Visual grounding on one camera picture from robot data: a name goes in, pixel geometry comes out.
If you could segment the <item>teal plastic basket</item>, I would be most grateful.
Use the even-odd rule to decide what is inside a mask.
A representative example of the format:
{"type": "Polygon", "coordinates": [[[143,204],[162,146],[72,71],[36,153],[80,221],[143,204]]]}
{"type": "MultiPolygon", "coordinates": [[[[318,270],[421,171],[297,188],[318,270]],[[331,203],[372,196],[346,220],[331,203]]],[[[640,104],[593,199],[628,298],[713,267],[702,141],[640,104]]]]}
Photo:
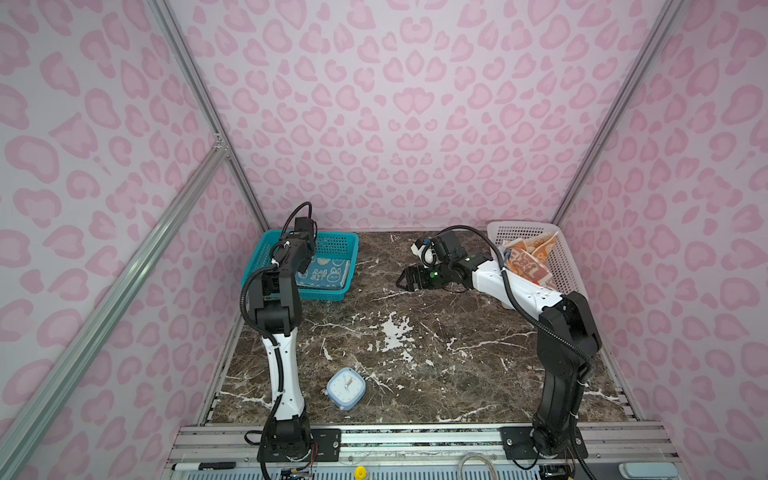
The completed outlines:
{"type": "MultiPolygon", "coordinates": [[[[245,281],[253,271],[268,267],[271,264],[272,255],[270,254],[270,251],[280,239],[280,234],[281,231],[279,229],[272,229],[261,236],[242,276],[241,285],[244,285],[245,281]]],[[[349,275],[346,280],[346,285],[341,290],[304,289],[297,285],[301,299],[313,301],[342,301],[347,291],[350,289],[354,277],[358,251],[359,236],[357,234],[320,231],[316,240],[316,252],[314,257],[350,260],[351,267],[349,275]]]]}

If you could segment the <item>blue bunny pattern towel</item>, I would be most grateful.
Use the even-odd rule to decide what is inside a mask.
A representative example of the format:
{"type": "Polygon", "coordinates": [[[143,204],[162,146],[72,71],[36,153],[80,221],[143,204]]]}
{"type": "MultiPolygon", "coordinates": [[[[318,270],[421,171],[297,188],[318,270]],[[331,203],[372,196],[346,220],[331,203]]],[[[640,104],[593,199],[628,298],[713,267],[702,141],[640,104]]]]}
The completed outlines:
{"type": "Polygon", "coordinates": [[[346,285],[351,261],[328,257],[314,257],[304,273],[296,274],[300,288],[314,290],[341,290],[346,285]]]}

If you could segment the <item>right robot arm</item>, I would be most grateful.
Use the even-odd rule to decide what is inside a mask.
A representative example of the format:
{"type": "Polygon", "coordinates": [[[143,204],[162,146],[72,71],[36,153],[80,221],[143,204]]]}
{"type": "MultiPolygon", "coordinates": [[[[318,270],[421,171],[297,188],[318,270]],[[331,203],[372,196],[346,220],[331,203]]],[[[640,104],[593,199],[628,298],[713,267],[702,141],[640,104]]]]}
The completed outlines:
{"type": "Polygon", "coordinates": [[[535,328],[544,380],[529,445],[543,458],[560,455],[576,442],[583,395],[602,348],[586,297],[576,291],[562,294],[524,280],[486,254],[432,266],[411,265],[396,281],[398,288],[409,292],[437,290],[450,284],[511,306],[535,328]]]}

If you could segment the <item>white plastic basket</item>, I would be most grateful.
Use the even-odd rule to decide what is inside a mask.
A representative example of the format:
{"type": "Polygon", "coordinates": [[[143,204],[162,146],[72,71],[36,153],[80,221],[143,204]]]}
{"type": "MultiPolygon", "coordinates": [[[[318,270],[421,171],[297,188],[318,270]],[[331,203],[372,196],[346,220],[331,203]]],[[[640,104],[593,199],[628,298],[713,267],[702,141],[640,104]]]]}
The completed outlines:
{"type": "Polygon", "coordinates": [[[487,226],[487,236],[496,245],[502,245],[506,241],[518,238],[528,239],[540,234],[554,234],[556,236],[546,266],[553,276],[557,290],[564,294],[577,291],[585,298],[589,298],[565,237],[556,225],[534,221],[505,220],[493,221],[487,226]]]}

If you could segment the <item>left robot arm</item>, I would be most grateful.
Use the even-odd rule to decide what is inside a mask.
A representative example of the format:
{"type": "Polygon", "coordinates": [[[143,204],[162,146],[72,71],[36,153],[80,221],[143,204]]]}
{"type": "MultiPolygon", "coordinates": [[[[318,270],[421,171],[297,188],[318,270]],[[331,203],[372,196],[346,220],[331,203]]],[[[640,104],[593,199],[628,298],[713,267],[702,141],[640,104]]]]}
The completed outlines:
{"type": "Polygon", "coordinates": [[[296,275],[306,271],[314,243],[306,233],[280,236],[267,266],[246,277],[241,316],[261,337],[267,353],[273,405],[259,440],[262,465],[303,461],[312,451],[312,434],[301,391],[297,343],[303,308],[296,275]]]}

